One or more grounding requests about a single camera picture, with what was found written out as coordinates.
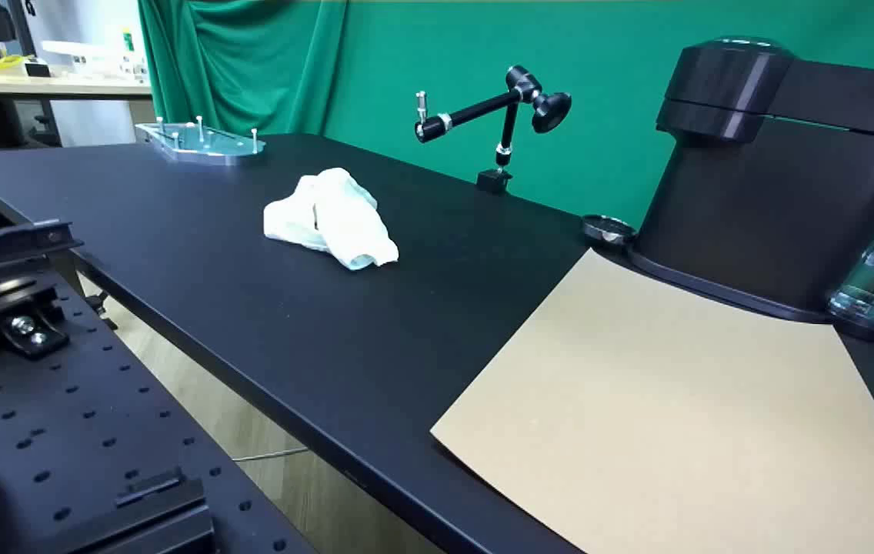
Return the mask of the white cloth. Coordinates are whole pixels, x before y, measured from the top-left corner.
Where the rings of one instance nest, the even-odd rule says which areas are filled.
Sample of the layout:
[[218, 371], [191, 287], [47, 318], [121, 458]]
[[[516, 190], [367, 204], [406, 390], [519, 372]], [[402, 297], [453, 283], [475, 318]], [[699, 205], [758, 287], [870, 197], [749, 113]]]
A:
[[329, 254], [346, 272], [383, 268], [401, 260], [379, 200], [341, 167], [300, 177], [294, 190], [261, 209], [266, 241]]

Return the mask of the black articulated stand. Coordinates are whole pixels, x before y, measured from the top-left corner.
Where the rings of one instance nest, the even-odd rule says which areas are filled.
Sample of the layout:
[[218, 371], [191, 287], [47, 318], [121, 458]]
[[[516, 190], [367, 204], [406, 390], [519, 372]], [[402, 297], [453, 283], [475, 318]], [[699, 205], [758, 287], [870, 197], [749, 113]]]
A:
[[485, 190], [485, 195], [504, 195], [507, 183], [509, 183], [507, 163], [509, 163], [509, 153], [513, 153], [516, 111], [523, 104], [532, 109], [532, 129], [537, 137], [545, 137], [565, 121], [565, 113], [572, 109], [572, 96], [568, 94], [545, 94], [540, 83], [523, 64], [509, 64], [504, 71], [504, 88], [498, 96], [483, 100], [483, 103], [466, 104], [466, 109], [459, 109], [459, 111], [429, 113], [428, 111], [428, 94], [418, 88], [415, 94], [415, 125], [411, 125], [411, 132], [415, 132], [418, 143], [435, 143], [455, 125], [464, 125], [471, 121], [480, 121], [485, 113], [502, 111], [504, 113], [502, 137], [493, 148], [495, 167], [483, 169], [477, 177], [477, 188]]

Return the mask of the small black round cap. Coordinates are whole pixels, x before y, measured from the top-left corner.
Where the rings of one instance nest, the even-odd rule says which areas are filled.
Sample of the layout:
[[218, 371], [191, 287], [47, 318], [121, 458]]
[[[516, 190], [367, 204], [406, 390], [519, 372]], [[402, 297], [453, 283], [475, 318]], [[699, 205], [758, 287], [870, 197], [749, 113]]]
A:
[[621, 250], [633, 238], [633, 228], [616, 215], [586, 215], [582, 235], [597, 245]]

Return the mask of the green backdrop curtain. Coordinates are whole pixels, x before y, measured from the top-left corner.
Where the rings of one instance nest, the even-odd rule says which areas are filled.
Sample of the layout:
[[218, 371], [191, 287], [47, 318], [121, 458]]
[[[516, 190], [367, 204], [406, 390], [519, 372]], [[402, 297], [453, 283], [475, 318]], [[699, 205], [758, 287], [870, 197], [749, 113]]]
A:
[[453, 111], [523, 64], [572, 113], [516, 132], [509, 190], [628, 223], [666, 159], [656, 111], [685, 45], [749, 36], [874, 68], [874, 0], [137, 0], [137, 23], [165, 121], [329, 137], [455, 179], [493, 163], [498, 122], [422, 144], [415, 100]]

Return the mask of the brown paper sheet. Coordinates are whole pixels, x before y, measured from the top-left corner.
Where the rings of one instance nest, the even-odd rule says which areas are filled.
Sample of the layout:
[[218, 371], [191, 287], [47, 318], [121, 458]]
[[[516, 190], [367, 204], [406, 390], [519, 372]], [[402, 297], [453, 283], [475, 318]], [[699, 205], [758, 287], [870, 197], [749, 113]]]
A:
[[874, 554], [874, 397], [838, 334], [597, 254], [435, 436], [584, 554]]

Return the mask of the black coffee machine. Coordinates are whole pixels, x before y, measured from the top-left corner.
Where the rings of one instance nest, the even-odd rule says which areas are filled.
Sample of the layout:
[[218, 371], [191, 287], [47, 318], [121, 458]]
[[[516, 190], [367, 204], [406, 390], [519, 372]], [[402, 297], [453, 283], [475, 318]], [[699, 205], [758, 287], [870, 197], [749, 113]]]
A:
[[656, 125], [674, 150], [629, 264], [746, 312], [820, 321], [874, 241], [874, 68], [761, 39], [695, 44]]

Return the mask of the background wooden desk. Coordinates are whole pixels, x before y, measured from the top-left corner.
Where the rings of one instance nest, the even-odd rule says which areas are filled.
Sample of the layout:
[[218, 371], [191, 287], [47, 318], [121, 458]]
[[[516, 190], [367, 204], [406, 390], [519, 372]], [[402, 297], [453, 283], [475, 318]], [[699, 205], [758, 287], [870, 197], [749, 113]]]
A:
[[3, 100], [147, 100], [149, 86], [132, 76], [77, 75], [54, 68], [49, 76], [29, 76], [22, 56], [0, 60]]

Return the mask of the black perforated breadboard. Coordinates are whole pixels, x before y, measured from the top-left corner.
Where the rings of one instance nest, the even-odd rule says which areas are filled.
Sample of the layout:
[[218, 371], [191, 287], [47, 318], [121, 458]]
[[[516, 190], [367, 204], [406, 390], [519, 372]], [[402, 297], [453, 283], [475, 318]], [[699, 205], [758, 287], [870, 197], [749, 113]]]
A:
[[312, 554], [57, 278], [0, 287], [0, 554]]

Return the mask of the black mounting rail bracket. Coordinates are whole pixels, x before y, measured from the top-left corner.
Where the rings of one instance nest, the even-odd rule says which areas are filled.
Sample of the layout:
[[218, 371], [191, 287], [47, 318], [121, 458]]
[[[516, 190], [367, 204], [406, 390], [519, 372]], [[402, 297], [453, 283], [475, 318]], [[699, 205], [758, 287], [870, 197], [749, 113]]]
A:
[[53, 260], [75, 245], [64, 218], [0, 228], [0, 347], [39, 361], [66, 344]]

